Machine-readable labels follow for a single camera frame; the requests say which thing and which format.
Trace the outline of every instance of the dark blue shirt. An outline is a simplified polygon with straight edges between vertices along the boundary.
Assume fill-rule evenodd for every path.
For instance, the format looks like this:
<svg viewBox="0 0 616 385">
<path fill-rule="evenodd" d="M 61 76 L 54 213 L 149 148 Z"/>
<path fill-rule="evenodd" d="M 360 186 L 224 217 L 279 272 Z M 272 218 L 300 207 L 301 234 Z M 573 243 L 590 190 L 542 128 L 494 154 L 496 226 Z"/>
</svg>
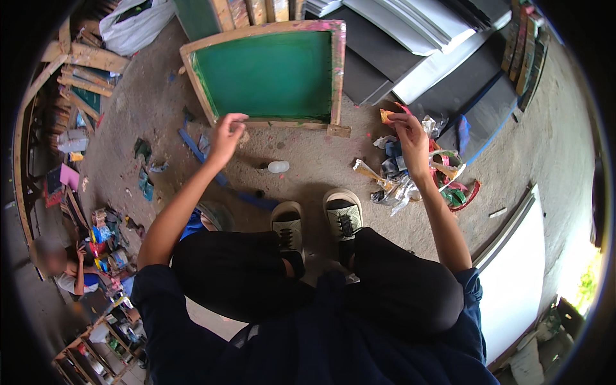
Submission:
<svg viewBox="0 0 616 385">
<path fill-rule="evenodd" d="M 313 305 L 249 325 L 230 342 L 190 320 L 169 267 L 141 269 L 131 299 L 156 384 L 498 384 L 485 367 L 478 275 L 456 274 L 464 309 L 430 344 L 399 341 L 344 313 L 339 272 L 319 278 Z"/>
</svg>

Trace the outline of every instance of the white plastic bottle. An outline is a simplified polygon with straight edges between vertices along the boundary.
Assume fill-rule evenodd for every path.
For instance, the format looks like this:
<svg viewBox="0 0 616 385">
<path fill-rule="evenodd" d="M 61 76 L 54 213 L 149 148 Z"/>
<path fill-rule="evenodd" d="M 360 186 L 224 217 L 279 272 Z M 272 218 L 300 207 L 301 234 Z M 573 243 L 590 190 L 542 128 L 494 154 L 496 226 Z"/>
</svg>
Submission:
<svg viewBox="0 0 616 385">
<path fill-rule="evenodd" d="M 274 174 L 278 174 L 279 172 L 285 172 L 289 170 L 289 167 L 289 162 L 287 162 L 286 160 L 273 161 L 267 165 L 267 169 Z"/>
</svg>

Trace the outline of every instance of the pile of trash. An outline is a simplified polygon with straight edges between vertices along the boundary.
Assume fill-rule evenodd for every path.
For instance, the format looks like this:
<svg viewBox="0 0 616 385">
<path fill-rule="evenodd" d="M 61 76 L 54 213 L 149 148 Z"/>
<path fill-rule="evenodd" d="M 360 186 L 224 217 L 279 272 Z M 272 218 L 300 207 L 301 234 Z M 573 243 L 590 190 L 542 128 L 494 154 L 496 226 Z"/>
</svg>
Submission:
<svg viewBox="0 0 616 385">
<path fill-rule="evenodd" d="M 411 113 L 406 106 L 397 102 L 395 104 L 405 113 Z M 392 113 L 381 109 L 381 122 L 389 123 L 388 116 Z M 438 120 L 429 115 L 421 120 L 421 125 L 430 138 L 427 161 L 434 183 L 448 202 L 450 210 L 457 211 L 464 208 L 477 195 L 481 183 L 476 180 L 471 188 L 467 188 L 465 185 L 455 182 L 455 179 L 466 168 L 466 164 L 462 162 L 457 150 L 442 149 L 435 141 L 447 123 L 448 119 L 442 115 Z M 375 147 L 385 150 L 387 155 L 387 159 L 381 164 L 380 174 L 374 172 L 360 159 L 355 162 L 353 170 L 376 180 L 376 184 L 381 187 L 381 190 L 372 193 L 370 200 L 380 205 L 391 206 L 391 216 L 393 216 L 406 207 L 409 202 L 419 202 L 421 194 L 413 179 L 408 175 L 402 156 L 402 146 L 398 138 L 393 135 L 384 136 L 376 139 L 373 144 Z"/>
</svg>

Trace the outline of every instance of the white shirt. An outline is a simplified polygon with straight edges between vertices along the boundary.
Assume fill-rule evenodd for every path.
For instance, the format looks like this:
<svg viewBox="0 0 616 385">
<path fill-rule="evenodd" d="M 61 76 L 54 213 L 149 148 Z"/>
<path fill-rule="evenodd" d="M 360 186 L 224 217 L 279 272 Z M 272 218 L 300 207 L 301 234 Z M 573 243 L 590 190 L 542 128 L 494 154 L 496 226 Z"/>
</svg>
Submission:
<svg viewBox="0 0 616 385">
<path fill-rule="evenodd" d="M 62 273 L 61 276 L 56 277 L 55 279 L 55 282 L 58 284 L 60 288 L 68 291 L 69 293 L 73 293 L 73 294 L 75 294 L 75 281 L 77 281 L 77 278 L 72 277 L 66 273 Z M 98 283 L 95 283 L 92 286 L 84 286 L 83 293 L 84 294 L 91 293 L 98 288 L 99 288 Z"/>
</svg>

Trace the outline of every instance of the hand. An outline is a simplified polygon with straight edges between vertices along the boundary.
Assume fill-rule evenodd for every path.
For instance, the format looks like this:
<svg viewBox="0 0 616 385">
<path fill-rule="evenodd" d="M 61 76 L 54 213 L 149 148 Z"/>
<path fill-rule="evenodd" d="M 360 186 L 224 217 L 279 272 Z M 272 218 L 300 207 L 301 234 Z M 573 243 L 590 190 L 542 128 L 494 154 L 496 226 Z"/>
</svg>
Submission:
<svg viewBox="0 0 616 385">
<path fill-rule="evenodd" d="M 79 246 L 79 242 L 75 244 L 75 248 L 77 248 L 78 246 Z M 85 246 L 77 248 L 77 260 L 79 261 L 80 264 L 83 264 L 83 259 L 85 256 L 86 256 Z"/>
<path fill-rule="evenodd" d="M 228 113 L 218 121 L 211 141 L 208 163 L 215 164 L 222 169 L 231 160 L 237 141 L 240 140 L 246 128 L 246 125 L 241 122 L 246 119 L 248 115 Z"/>
<path fill-rule="evenodd" d="M 421 123 L 414 115 L 394 113 L 388 116 L 389 126 L 398 133 L 402 144 L 402 156 L 410 177 L 418 182 L 421 178 L 430 177 L 428 166 L 428 135 L 423 131 Z"/>
</svg>

